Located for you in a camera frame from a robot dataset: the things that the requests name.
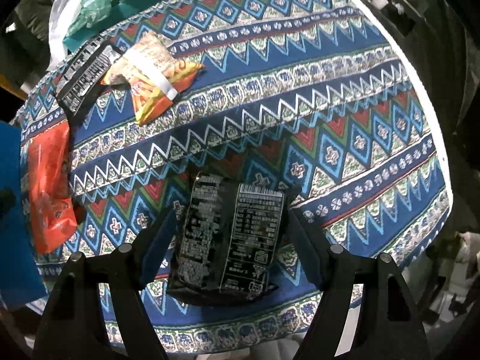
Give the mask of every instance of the blue patterned fabric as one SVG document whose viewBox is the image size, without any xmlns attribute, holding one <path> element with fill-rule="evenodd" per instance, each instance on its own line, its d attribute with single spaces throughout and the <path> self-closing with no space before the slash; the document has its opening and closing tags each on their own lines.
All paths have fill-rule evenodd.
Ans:
<svg viewBox="0 0 480 360">
<path fill-rule="evenodd" d="M 108 88 L 73 134 L 70 189 L 87 219 L 38 256 L 56 277 L 74 251 L 132 242 L 162 207 L 180 213 L 200 169 L 284 190 L 292 209 L 354 254 L 390 253 L 401 267 L 448 215 L 446 183 L 428 119 L 399 58 L 348 0 L 169 0 L 102 34 L 127 50 L 153 30 L 174 57 L 205 65 L 181 101 L 139 127 L 129 91 Z M 19 114 L 28 214 L 28 140 L 65 116 L 52 95 L 66 64 Z M 142 292 L 167 351 L 233 350 L 308 328 L 321 294 L 288 239 L 271 280 L 278 290 L 241 307 L 192 307 L 166 296 L 169 259 Z M 355 286 L 352 305 L 362 288 Z M 100 286 L 110 340 L 122 338 Z"/>
</svg>

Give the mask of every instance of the red plastic bag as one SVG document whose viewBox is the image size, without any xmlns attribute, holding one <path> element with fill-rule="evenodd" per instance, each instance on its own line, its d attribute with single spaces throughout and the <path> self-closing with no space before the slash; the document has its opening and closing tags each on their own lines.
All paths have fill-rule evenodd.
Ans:
<svg viewBox="0 0 480 360">
<path fill-rule="evenodd" d="M 33 138 L 28 148 L 30 216 L 35 250 L 50 253 L 77 228 L 68 197 L 69 126 L 61 123 Z"/>
</svg>

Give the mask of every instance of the black snack bag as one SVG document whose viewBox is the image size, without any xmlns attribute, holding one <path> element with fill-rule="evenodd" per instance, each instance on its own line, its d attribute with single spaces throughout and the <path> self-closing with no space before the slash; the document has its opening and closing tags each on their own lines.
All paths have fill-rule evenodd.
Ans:
<svg viewBox="0 0 480 360">
<path fill-rule="evenodd" d="M 70 126 L 79 126 L 105 90 L 99 83 L 110 66 L 122 52 L 102 38 L 87 42 L 70 61 L 66 72 L 58 82 L 56 95 Z"/>
<path fill-rule="evenodd" d="M 284 205 L 282 192 L 199 173 L 167 293 L 195 306 L 229 306 L 276 289 L 268 269 L 284 227 Z"/>
</svg>

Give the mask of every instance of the black bag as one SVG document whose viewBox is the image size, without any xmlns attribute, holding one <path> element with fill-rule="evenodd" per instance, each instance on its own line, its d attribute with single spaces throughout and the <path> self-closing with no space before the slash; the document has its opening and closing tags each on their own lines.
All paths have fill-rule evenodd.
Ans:
<svg viewBox="0 0 480 360">
<path fill-rule="evenodd" d="M 282 192 L 199 173 L 177 236 L 167 294 L 195 306 L 227 306 L 276 289 L 268 270 L 284 206 Z"/>
</svg>

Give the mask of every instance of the nutrition label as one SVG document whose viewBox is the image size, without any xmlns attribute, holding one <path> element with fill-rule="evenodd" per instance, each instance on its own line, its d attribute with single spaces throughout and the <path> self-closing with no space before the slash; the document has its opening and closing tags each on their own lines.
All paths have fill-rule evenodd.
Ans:
<svg viewBox="0 0 480 360">
<path fill-rule="evenodd" d="M 282 216 L 281 192 L 241 184 L 221 289 L 259 294 L 267 284 Z"/>
<path fill-rule="evenodd" d="M 181 241 L 178 275 L 187 283 L 203 287 L 210 274 L 208 259 L 213 236 L 219 230 L 222 177 L 199 175 L 193 185 L 187 221 Z"/>
</svg>

